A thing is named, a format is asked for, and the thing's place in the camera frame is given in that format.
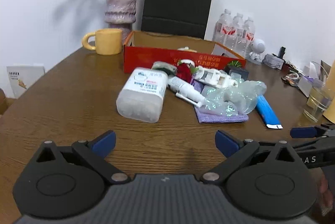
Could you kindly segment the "person's right hand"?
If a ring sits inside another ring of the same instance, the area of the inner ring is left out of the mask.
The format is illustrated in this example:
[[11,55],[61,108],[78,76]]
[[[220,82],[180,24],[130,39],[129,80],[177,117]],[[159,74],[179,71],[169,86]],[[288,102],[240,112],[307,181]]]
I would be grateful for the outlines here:
[[328,180],[322,174],[318,180],[318,202],[322,210],[332,210],[334,203],[334,196],[329,188]]

